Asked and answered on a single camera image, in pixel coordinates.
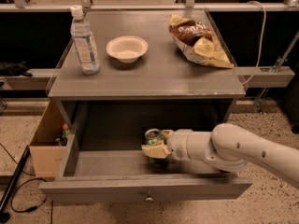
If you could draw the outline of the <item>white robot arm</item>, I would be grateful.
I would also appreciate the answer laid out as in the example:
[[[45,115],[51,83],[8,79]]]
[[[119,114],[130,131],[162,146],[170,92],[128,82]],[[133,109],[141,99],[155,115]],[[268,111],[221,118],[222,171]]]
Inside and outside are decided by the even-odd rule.
[[[264,139],[234,124],[219,124],[210,132],[162,130],[141,148],[154,159],[197,160],[227,172],[241,172],[248,163],[253,163],[299,188],[298,149]]]

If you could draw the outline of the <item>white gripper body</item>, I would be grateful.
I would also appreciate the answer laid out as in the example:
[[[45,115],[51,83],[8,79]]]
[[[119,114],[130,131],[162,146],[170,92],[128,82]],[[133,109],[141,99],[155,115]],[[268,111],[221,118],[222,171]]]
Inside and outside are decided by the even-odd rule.
[[[190,129],[179,129],[171,132],[167,137],[167,147],[174,160],[188,161],[190,159],[187,151],[187,141],[191,132]]]

